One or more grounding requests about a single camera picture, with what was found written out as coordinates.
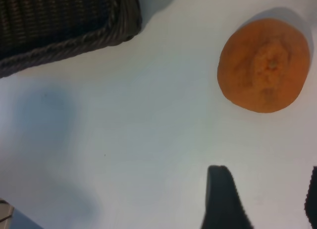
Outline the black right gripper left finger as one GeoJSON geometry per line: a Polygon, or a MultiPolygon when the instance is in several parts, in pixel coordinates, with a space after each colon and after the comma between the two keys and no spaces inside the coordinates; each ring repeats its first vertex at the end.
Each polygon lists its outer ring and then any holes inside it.
{"type": "Polygon", "coordinates": [[[233,176],[226,166],[210,165],[207,172],[203,229],[252,229],[233,176]]]}

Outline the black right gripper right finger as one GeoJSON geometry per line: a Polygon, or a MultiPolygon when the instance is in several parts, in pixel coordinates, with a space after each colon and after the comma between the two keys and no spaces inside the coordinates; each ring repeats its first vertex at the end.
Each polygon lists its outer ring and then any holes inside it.
{"type": "Polygon", "coordinates": [[[314,166],[305,201],[305,213],[311,226],[317,225],[317,167],[314,166]]]}

